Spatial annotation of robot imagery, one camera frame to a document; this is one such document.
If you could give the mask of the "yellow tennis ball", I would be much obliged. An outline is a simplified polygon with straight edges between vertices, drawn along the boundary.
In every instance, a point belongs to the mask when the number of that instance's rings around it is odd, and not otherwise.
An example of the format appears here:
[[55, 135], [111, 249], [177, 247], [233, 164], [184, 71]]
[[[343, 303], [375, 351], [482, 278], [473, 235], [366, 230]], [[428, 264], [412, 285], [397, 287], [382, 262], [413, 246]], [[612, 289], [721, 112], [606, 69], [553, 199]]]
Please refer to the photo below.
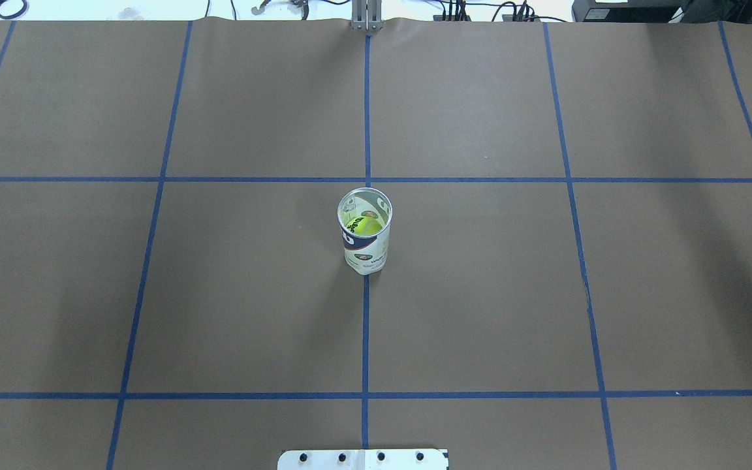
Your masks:
[[383, 229], [378, 217], [358, 216], [353, 217], [345, 225], [347, 232], [358, 237], [370, 237]]

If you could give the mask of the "clear tennis ball can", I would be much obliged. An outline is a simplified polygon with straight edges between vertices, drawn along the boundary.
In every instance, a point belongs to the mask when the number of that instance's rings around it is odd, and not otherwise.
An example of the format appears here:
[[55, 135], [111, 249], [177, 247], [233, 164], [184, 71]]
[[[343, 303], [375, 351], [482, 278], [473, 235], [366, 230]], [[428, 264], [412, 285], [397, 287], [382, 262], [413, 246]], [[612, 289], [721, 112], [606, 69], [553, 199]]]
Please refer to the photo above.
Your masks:
[[[382, 270], [387, 261], [389, 233], [393, 223], [393, 205], [387, 195], [372, 187], [349, 191], [338, 202], [336, 216], [347, 265], [361, 275]], [[358, 237], [347, 232], [347, 222], [358, 216], [378, 217], [383, 229], [370, 237]]]

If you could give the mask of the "black box with label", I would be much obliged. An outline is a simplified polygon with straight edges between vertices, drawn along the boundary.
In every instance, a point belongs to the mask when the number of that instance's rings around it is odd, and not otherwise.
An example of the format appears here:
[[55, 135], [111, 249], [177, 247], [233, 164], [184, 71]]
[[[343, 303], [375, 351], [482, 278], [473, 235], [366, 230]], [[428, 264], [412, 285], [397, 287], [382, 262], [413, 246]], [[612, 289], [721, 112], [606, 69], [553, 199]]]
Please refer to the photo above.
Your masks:
[[682, 1], [573, 1], [576, 23], [668, 23]]

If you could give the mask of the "aluminium frame post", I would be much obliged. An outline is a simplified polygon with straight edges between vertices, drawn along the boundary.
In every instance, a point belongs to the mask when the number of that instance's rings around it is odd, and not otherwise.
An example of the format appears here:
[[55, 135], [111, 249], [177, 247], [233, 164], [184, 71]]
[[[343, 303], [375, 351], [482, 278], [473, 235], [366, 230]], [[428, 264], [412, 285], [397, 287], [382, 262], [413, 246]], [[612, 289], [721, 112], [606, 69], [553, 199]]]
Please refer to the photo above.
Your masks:
[[355, 31], [378, 31], [384, 26], [381, 0], [352, 0], [351, 29]]

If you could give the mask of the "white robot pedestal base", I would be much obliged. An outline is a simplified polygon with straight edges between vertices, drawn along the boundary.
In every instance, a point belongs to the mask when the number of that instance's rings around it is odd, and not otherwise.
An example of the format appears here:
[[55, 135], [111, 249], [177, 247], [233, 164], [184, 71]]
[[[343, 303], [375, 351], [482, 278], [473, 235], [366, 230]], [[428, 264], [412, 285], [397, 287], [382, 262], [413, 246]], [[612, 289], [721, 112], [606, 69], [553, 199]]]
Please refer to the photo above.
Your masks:
[[448, 469], [448, 451], [436, 448], [290, 450], [277, 469]]

